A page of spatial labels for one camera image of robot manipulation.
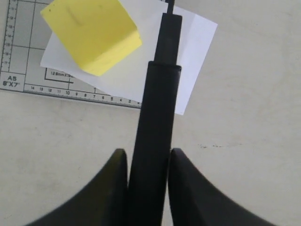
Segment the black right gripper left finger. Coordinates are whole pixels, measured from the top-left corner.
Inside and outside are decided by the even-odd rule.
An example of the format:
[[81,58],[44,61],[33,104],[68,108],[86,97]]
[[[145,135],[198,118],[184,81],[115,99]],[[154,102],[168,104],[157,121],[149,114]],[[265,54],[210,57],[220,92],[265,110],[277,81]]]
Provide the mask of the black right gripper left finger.
[[127,202],[127,155],[116,149],[103,168],[74,197],[32,226],[124,226]]

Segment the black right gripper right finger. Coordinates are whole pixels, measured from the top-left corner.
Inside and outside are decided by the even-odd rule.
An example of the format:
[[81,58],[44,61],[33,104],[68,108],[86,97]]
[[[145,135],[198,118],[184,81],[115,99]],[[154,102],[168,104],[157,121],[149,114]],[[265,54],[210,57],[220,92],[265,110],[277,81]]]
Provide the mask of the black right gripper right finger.
[[169,203],[175,226],[270,226],[218,190],[185,153],[171,151]]

